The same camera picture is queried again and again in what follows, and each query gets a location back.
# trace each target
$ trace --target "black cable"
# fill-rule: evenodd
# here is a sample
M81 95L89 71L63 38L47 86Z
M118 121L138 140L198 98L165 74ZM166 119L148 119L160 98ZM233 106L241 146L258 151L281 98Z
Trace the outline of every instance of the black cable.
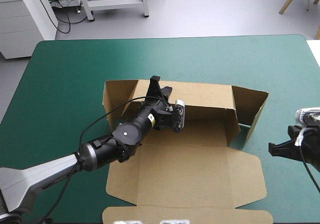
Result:
M59 4L60 4L59 0L50 0L50 3L59 3ZM84 18L83 18L82 20L80 20L80 21L70 22L70 20L69 20L69 21L65 21L65 20L59 19L58 17L55 17L55 18L57 18L60 22L67 23L67 24L78 24L78 23L82 23L85 19L87 19L87 17L84 17Z
M73 174L75 173L76 171L76 168L78 166L78 162L76 164L74 164L73 168L72 168L72 171L70 172L66 182L64 183L64 186L58 196L58 198L56 199L56 201L54 202L54 204L52 205L52 207L49 209L49 211L44 215L44 217L41 219L40 222L38 222L38 224L43 224L43 222L48 218L48 216L52 213L52 211L56 208L56 206L58 205L58 203L60 202L63 194L65 193L65 190L67 189L67 186L71 180L71 177L73 176Z
M60 22L62 23L67 23L67 24L78 24L78 23L82 23L85 19L87 19L87 17L85 17L84 19L80 20L80 21L77 21L77 22L67 22L67 21L64 21L64 20L61 20L59 19L58 17L56 17Z
M83 139L83 136L84 134L86 133L86 131L88 131L93 125L95 125L97 122L99 122L100 120L102 120L103 118L105 118L106 116L108 116L109 114L113 113L114 111L118 110L119 108L123 107L124 105L130 103L130 102L133 102L135 100L138 100L138 99L146 99L146 98L149 98L149 99L157 99L157 100L160 100L160 101L163 101L165 102L166 104L168 104L170 106L170 103L160 97L155 97L155 96L139 96L139 97L136 97L136 98L133 98L131 100L128 100L124 103L122 103L121 105L118 105L116 108L112 109L111 111L107 112L106 114L104 114L103 116L99 117L97 120L95 120L94 122L92 122L90 125L88 125L81 133L80 135L80 140L79 140L79 155L81 157L81 154L82 154L82 139Z
M315 179L314 176L312 175L312 173L311 173L311 171L310 171L310 169L309 169L309 167L308 167L308 165L307 165L307 163L306 163L305 157L304 157L304 155L303 155L303 153L302 153L301 145L299 146L299 150L300 150L300 155L301 155L301 159L302 159L303 165L304 165L306 171L308 172L311 180L313 181L315 187L317 188L318 192L320 193L320 187L319 187L316 179Z
M135 101L135 100L138 100L138 99L146 99L146 98L149 98L149 99L157 99L157 100L163 101L163 102L165 102L166 104L170 105L170 103L169 103L168 101L166 101L166 100L164 100L164 99L162 99L162 98L160 98L160 97L155 97L155 96L139 96L139 97L133 98L133 99L131 99L131 100L128 100L128 101L122 103L121 105L118 105L116 108L112 109L111 111L107 112L107 113L104 114L103 116L99 117L97 120L95 120L93 123L91 123L87 128L85 128L85 129L82 131L82 133L81 133L81 135L80 135L80 142L79 142L79 143L80 143L80 146L79 146L79 156L81 157L81 149L82 149L81 146L82 146L83 135L85 134L85 132L86 132L87 130L89 130L89 129L90 129L93 125L95 125L97 122L99 122L100 120L102 120L103 118L105 118L106 116L108 116L109 114L113 113L114 111L118 110L119 108L123 107L124 105L126 105L126 104L128 104L128 103L130 103L130 102L133 102L133 101ZM64 186L63 186L63 188L62 188L62 190L61 190L61 192L60 192L57 200L54 202L54 204L52 205L52 207L50 208L50 210L44 215L44 217L41 219L41 221L38 222L38 224L42 224L42 223L48 218L48 216L52 213L52 211L56 208L56 206L57 206L58 203L60 202L63 194L65 193L65 190L67 189L67 186L68 186L68 184L69 184L69 182L70 182L70 180L71 180L71 178L72 178L72 176L73 176L73 174L74 174L74 172L75 172L76 167L78 166L78 164L79 164L79 163L77 162L77 163L73 166L72 171L70 172L70 174L69 174L66 182L64 183Z
M45 12L46 12L46 14L47 14L47 16L49 17L49 19L50 19L50 21L51 21L51 23L52 23L52 25L53 25L59 32L61 32L61 33L63 33L63 34L69 33L69 32L71 31L71 24L69 23L69 29L68 29L68 31L62 31L62 30L60 30L60 29L55 25L55 23L52 21L49 13L48 13L48 11L47 11L47 9L46 9L46 7L45 7L45 4L42 2L42 0L39 0L39 1L41 2L41 4L42 4L42 6L43 6L43 8L44 8L44 10L45 10ZM68 13L66 12L66 10L64 10L64 12L65 12L66 18L67 18L68 21L70 22Z

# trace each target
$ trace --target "cardboard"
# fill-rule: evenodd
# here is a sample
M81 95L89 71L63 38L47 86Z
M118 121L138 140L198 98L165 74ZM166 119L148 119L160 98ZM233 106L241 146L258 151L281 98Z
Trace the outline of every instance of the cardboard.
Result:
M129 99L145 96L149 80L112 80L105 83L103 105L109 112ZM266 211L235 208L267 195L260 160L228 147L239 133L239 123L251 126L262 111L268 93L232 85L160 81L173 88L170 103L184 100L185 128L151 130L135 156L109 168L108 194L135 204L108 207L103 223L140 220L189 219L197 223L273 223ZM131 102L108 117L126 119L139 108Z

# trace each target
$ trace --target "floor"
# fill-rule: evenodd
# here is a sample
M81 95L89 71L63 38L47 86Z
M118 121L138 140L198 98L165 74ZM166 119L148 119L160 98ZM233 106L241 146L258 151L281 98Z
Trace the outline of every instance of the floor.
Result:
M278 14L286 0L149 0L150 17L142 8L95 11L94 22L71 26L68 34L57 33L57 40L171 38L207 36L246 36L300 34L314 39L320 24L320 5L293 0L286 12ZM82 14L69 11L72 22ZM61 10L56 11L65 19ZM60 23L63 30L68 25ZM0 122L6 113L29 58L5 60L0 55Z

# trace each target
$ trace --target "box flap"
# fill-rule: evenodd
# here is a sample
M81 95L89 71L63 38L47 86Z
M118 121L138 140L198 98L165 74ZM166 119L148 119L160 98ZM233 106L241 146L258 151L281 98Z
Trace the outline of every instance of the box flap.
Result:
M106 81L103 93L105 111L109 112L130 99L145 96L149 83L149 80ZM160 81L159 84L162 88L172 87L170 103L175 103L177 99L184 101L186 120L224 120L224 125L227 127L225 128L227 144L239 133L240 128L231 85L177 81ZM116 120L133 116L140 105L140 100L133 101L108 115L107 119L111 129L114 130Z
M272 224L273 218L263 210L201 208L166 208L156 206L108 207L102 213L104 224L115 221L142 221L159 224L162 220L189 220L191 224Z
M267 101L268 93L238 86L232 86L237 119L240 124L250 126L245 142L251 136L261 111Z
M107 80L104 84L103 101L105 112L118 107L122 103L132 99L138 80ZM118 120L125 106L107 116L111 130L115 129L115 121Z
M265 197L259 159L227 147L223 121L188 120L185 128L153 130L135 156L111 163L108 194L139 206L218 209Z
M267 188L260 159L230 147L227 147L227 156L234 207L265 198Z
M149 80L138 80L133 97L145 96ZM160 87L172 87L170 103L183 100L186 106L235 109L231 85L200 82L159 81Z

